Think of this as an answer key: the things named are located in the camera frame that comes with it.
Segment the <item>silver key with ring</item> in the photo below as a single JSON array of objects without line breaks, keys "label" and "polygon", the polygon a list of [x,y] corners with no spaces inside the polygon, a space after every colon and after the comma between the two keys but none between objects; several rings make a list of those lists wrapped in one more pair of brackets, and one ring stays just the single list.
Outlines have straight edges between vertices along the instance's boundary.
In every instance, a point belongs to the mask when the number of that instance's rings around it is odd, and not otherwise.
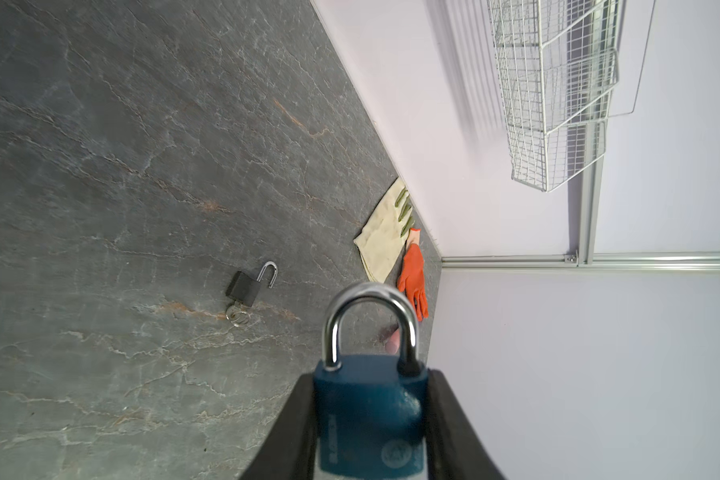
[{"label": "silver key with ring", "polygon": [[244,305],[231,303],[225,310],[226,319],[235,327],[243,327],[250,321],[248,309]]}]

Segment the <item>dark grey padlock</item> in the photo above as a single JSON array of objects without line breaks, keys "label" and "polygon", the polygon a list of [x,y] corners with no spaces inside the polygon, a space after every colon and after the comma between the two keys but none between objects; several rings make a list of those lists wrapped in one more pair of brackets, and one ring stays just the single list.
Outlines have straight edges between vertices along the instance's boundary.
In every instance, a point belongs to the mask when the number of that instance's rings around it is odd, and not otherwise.
[{"label": "dark grey padlock", "polygon": [[272,270],[272,276],[267,284],[267,287],[271,289],[278,277],[278,266],[274,261],[267,261],[260,269],[256,279],[243,271],[237,271],[233,275],[225,295],[234,302],[245,307],[251,307],[257,299],[262,287],[263,277],[268,270]]}]

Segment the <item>blue padlock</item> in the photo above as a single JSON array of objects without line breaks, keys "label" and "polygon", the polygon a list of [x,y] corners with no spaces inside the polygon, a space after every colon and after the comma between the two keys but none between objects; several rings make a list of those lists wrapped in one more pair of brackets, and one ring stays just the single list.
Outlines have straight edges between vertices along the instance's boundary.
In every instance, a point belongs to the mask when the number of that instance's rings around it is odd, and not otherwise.
[{"label": "blue padlock", "polygon": [[[397,319],[397,356],[341,354],[342,321],[362,302],[379,303]],[[423,471],[428,372],[419,345],[416,314],[395,288],[360,283],[332,300],[313,374],[322,471],[356,479],[400,479]]]}]

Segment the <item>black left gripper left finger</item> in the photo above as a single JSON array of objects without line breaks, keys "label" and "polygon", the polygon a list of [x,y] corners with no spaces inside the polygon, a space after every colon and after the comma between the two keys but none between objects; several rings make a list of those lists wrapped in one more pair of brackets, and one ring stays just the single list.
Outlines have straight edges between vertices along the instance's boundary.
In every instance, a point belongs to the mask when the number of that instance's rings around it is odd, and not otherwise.
[{"label": "black left gripper left finger", "polygon": [[311,373],[296,381],[270,433],[240,479],[312,480],[318,423]]}]

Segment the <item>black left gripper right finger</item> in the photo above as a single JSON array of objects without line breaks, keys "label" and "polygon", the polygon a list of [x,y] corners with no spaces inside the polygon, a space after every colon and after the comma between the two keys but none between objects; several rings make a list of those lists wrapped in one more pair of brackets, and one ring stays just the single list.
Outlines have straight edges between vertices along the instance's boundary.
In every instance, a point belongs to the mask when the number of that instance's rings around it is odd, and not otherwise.
[{"label": "black left gripper right finger", "polygon": [[504,480],[443,372],[428,370],[424,412],[429,480]]}]

